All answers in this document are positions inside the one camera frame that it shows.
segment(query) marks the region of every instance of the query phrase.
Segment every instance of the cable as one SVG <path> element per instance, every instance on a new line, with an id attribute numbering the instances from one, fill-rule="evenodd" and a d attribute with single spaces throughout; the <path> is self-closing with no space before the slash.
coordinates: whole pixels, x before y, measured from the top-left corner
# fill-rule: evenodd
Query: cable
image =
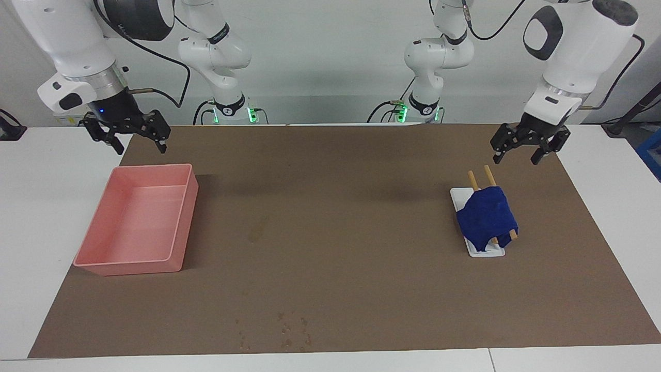
<path id="1" fill-rule="evenodd" d="M 473 30 L 473 22 L 471 21 L 470 10 L 468 8 L 468 5 L 466 4 L 466 0 L 461 0 L 461 3 L 463 4 L 464 9 L 466 9 L 467 11 L 466 22 L 468 23 L 468 28 L 471 30 L 471 34 L 473 34 L 473 36 L 475 36 L 475 38 L 478 40 L 491 40 L 494 37 L 496 37 L 496 35 L 500 34 L 500 31 L 502 31 L 502 29 L 505 28 L 505 26 L 507 26 L 510 20 L 512 20 L 512 17 L 514 17 L 516 12 L 518 12 L 521 6 L 525 3 L 525 0 L 521 0 L 519 5 L 517 5 L 516 8 L 514 8 L 514 11 L 512 11 L 512 14 L 510 14 L 510 16 L 507 17 L 505 23 L 503 23 L 502 26 L 493 35 L 487 36 L 486 38 L 483 38 L 482 36 L 479 36 L 478 34 L 475 33 L 475 31 Z"/>
<path id="2" fill-rule="evenodd" d="M 393 117 L 393 114 L 395 114 L 395 113 L 397 113 L 397 110 L 386 111 L 385 114 L 383 114 L 383 116 L 381 117 L 380 122 L 383 122 L 383 119 L 385 119 L 385 115 L 390 114 L 390 117 Z"/>
<path id="3" fill-rule="evenodd" d="M 14 121 L 16 124 L 18 124 L 19 126 L 23 126 L 23 125 L 22 125 L 22 124 L 21 124 L 21 123 L 20 123 L 20 122 L 14 117 L 14 115 L 8 113 L 7 111 L 5 111 L 5 110 L 3 110 L 3 109 L 0 109 L 0 113 L 5 114 L 6 117 L 8 117 L 8 118 L 10 118 L 11 120 L 13 120 L 13 121 Z"/>
<path id="4" fill-rule="evenodd" d="M 266 117 L 266 123 L 271 124 L 271 123 L 268 122 L 268 114 L 266 113 L 266 110 L 264 110 L 264 109 L 254 109 L 254 112 L 256 112 L 256 113 L 258 113 L 259 111 L 264 113 L 264 117 Z"/>
<path id="5" fill-rule="evenodd" d="M 202 107 L 204 107 L 205 105 L 211 105 L 211 103 L 209 103 L 209 101 L 204 101 L 200 103 L 200 106 L 198 106 L 197 110 L 195 110 L 195 115 L 193 116 L 193 125 L 195 125 L 195 123 L 198 121 L 198 115 L 200 114 Z"/>
<path id="6" fill-rule="evenodd" d="M 408 83 L 407 88 L 404 89 L 404 93 L 402 93 L 402 95 L 399 97 L 399 100 L 400 100 L 400 101 L 404 99 L 404 96 L 405 96 L 405 95 L 407 95 L 408 90 L 411 88 L 411 85 L 413 85 L 413 81 L 415 81 L 415 76 L 413 77 L 413 79 L 411 79 L 411 82 Z M 390 117 L 388 118 L 388 122 L 390 122 L 390 120 L 393 120 L 393 113 L 390 114 Z"/>
<path id="7" fill-rule="evenodd" d="M 209 110 L 204 110 L 204 112 L 202 112 L 202 116 L 200 116 L 200 124 L 201 124 L 201 125 L 204 125 L 204 114 L 206 114 L 206 113 L 212 113 L 212 114 L 215 115 L 215 111 L 214 111 L 214 110 L 211 110 L 211 109 L 209 109 Z"/>
<path id="8" fill-rule="evenodd" d="M 186 69 L 186 83 L 184 83 L 184 89 L 183 89 L 182 92 L 181 92 L 181 99 L 179 100 L 179 103 L 176 103 L 176 101 L 175 101 L 174 99 L 171 99 L 171 100 L 173 101 L 173 103 L 175 104 L 175 106 L 176 106 L 178 109 L 180 109 L 180 108 L 181 108 L 181 104 L 183 104 L 183 102 L 184 102 L 184 98 L 186 97 L 186 92 L 188 91 L 188 84 L 190 83 L 190 68 L 189 68 L 186 64 L 184 64 L 183 62 L 180 62 L 180 61 L 174 60 L 174 59 L 172 59 L 172 58 L 170 58 L 170 57 L 167 57 L 167 56 L 164 56 L 164 55 L 162 55 L 162 54 L 160 54 L 160 53 L 158 53 L 158 52 L 154 52 L 153 50 L 147 48 L 146 46 L 143 46 L 143 45 L 141 45 L 141 44 L 138 44 L 135 40 L 133 40 L 131 37 L 129 37 L 129 36 L 128 36 L 128 35 L 127 35 L 122 29 L 120 29 L 119 27 L 115 26 L 114 24 L 112 24 L 112 23 L 110 22 L 110 20 L 108 19 L 108 17 L 106 17 L 106 15 L 103 14 L 103 12 L 101 11 L 101 7 L 98 5 L 98 0 L 94 0 L 94 6 L 95 6 L 95 8 L 97 9 L 98 15 L 101 17 L 101 19 L 103 19 L 103 21 L 104 21 L 104 22 L 105 22 L 110 28 L 112 28 L 114 32 L 117 32 L 117 34 L 119 34 L 119 36 L 121 36 L 124 40 L 130 42 L 130 43 L 133 44 L 134 46 L 137 46 L 138 48 L 144 50 L 144 51 L 147 52 L 147 53 L 153 54 L 154 56 L 157 56 L 157 57 L 159 57 L 159 58 L 162 58 L 162 59 L 164 59 L 164 60 L 166 60 L 166 61 L 168 61 L 168 62 L 172 62 L 172 63 L 174 63 L 174 64 L 180 65 L 180 66 L 182 66 L 184 69 Z M 172 97 L 170 97 L 170 96 L 164 94 L 164 93 L 161 92 L 161 91 L 159 91 L 159 92 L 160 92 L 159 94 L 163 94 L 163 95 L 165 95 L 165 96 L 168 97 L 168 98 L 172 98 Z"/>
<path id="9" fill-rule="evenodd" d="M 651 110 L 651 109 L 653 109 L 654 106 L 658 105 L 659 103 L 661 103 L 661 99 L 659 99 L 657 102 L 655 102 L 655 103 L 653 103 L 653 104 L 651 104 L 651 105 L 645 107 L 645 108 L 644 108 L 643 110 L 641 110 L 637 115 L 640 115 L 640 114 L 644 113 L 644 112 L 647 111 L 647 110 Z M 609 123 L 611 123 L 611 122 L 618 121 L 618 120 L 620 120 L 620 119 L 622 119 L 622 118 L 623 118 L 623 116 L 621 116 L 621 117 L 619 117 L 619 118 L 615 118 L 615 119 L 607 120 L 607 121 L 605 121 L 605 122 L 603 122 L 603 123 L 604 123 L 604 124 L 609 124 Z"/>
<path id="10" fill-rule="evenodd" d="M 157 93 L 170 100 L 170 102 L 172 102 L 175 105 L 175 107 L 177 107 L 178 109 L 181 108 L 181 105 L 179 105 L 177 101 L 174 98 L 172 98 L 172 96 L 156 88 L 129 89 L 128 93 L 132 95 L 144 94 L 144 93 Z"/>
<path id="11" fill-rule="evenodd" d="M 188 26 L 187 24 L 185 24 L 181 19 L 179 19 L 179 17 L 178 17 L 177 15 L 175 15 L 175 19 L 176 19 L 176 21 L 179 22 L 183 27 L 186 27 L 188 30 L 191 30 L 192 32 L 195 32 L 196 34 L 199 34 L 199 33 L 200 33 L 200 31 L 197 31 L 195 28 L 192 28 L 192 27 Z"/>
<path id="12" fill-rule="evenodd" d="M 597 107 L 593 107 L 593 106 L 580 107 L 579 110 L 600 110 L 606 104 L 606 101 L 608 101 L 608 99 L 611 97 L 611 93 L 613 93 L 613 90 L 615 89 L 615 86 L 619 83 L 619 80 L 622 78 L 624 73 L 627 72 L 629 67 L 638 58 L 638 56 L 640 56 L 640 54 L 642 53 L 642 50 L 645 48 L 645 40 L 643 38 L 641 38 L 640 36 L 638 36 L 636 34 L 633 35 L 633 38 L 638 40 L 641 43 L 641 47 L 638 48 L 638 51 L 636 52 L 636 54 L 633 55 L 633 57 L 629 60 L 629 62 L 626 64 L 626 66 L 624 66 L 622 71 L 620 71 L 619 75 L 615 78 L 615 81 L 613 82 L 613 85 L 611 85 L 611 89 L 608 89 L 608 93 L 606 93 L 606 97 L 603 98 L 602 103 Z"/>
<path id="13" fill-rule="evenodd" d="M 383 106 L 387 106 L 387 105 L 392 105 L 392 103 L 391 103 L 390 101 L 386 101 L 386 102 L 380 103 L 378 106 L 376 106 L 376 108 L 371 112 L 371 114 L 369 114 L 369 117 L 368 117 L 368 121 L 367 121 L 367 122 L 370 122 L 370 121 L 371 121 L 371 119 L 372 119 L 372 117 L 374 116 L 374 114 L 375 114 L 375 113 L 376 113 L 381 107 L 383 107 Z"/>

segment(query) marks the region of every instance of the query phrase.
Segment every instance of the navy blue fabric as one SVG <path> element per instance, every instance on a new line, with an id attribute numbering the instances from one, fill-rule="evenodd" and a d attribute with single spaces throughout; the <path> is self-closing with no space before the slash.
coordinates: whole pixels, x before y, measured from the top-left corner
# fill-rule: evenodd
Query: navy blue fabric
<path id="1" fill-rule="evenodd" d="M 498 186 L 487 187 L 473 193 L 464 209 L 457 212 L 461 232 L 478 252 L 484 252 L 492 238 L 505 248 L 512 239 L 510 230 L 519 232 L 507 198 Z"/>

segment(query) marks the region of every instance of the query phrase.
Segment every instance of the pink bin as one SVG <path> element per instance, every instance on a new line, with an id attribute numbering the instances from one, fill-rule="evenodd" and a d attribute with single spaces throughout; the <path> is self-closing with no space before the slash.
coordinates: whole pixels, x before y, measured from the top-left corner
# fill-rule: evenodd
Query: pink bin
<path id="1" fill-rule="evenodd" d="M 197 194 L 190 164 L 113 169 L 73 265 L 104 276 L 181 270 Z"/>

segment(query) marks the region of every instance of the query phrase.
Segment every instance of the white table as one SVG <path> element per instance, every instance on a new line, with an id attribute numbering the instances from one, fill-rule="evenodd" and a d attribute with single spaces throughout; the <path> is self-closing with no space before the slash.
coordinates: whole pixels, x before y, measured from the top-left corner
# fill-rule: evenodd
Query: white table
<path id="1" fill-rule="evenodd" d="M 661 184 L 625 140 L 570 129 L 560 159 L 659 328 Z M 120 160 L 83 128 L 0 142 L 0 371 L 661 371 L 659 345 L 20 360 Z"/>

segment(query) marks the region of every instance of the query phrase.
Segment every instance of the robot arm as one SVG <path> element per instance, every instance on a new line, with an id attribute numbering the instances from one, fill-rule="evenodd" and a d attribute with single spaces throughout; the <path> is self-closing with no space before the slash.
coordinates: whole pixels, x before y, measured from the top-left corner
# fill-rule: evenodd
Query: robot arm
<path id="1" fill-rule="evenodd" d="M 622 0 L 547 5 L 536 12 L 525 29 L 524 44 L 547 68 L 520 124 L 501 125 L 491 140 L 494 161 L 500 163 L 507 151 L 522 145 L 539 146 L 533 164 L 560 151 L 570 135 L 564 122 L 613 65 L 637 21 L 636 10 Z"/>
<path id="2" fill-rule="evenodd" d="M 51 110 L 60 113 L 87 104 L 92 112 L 82 120 L 85 128 L 93 140 L 106 142 L 118 154 L 124 147 L 116 133 L 140 134 L 165 152 L 170 127 L 159 111 L 144 114 L 138 108 L 104 40 L 117 35 L 106 35 L 92 0 L 13 0 L 13 5 L 58 71 L 38 89 Z M 136 13 L 123 11 L 127 6 Z M 168 0 L 105 0 L 102 5 L 112 22 L 134 38 L 146 40 L 162 40 L 170 32 L 172 7 Z"/>
<path id="3" fill-rule="evenodd" d="M 196 70 L 209 84 L 221 122 L 250 124 L 256 116 L 250 109 L 239 81 L 231 70 L 245 68 L 252 54 L 246 43 L 225 22 L 215 0 L 182 0 L 191 28 L 198 35 L 179 43 L 182 61 Z"/>
<path id="4" fill-rule="evenodd" d="M 443 91 L 441 70 L 468 66 L 475 54 L 461 0 L 439 0 L 434 24 L 442 33 L 439 38 L 416 40 L 406 50 L 405 62 L 415 73 L 408 96 L 409 121 L 428 122 L 434 117 Z"/>

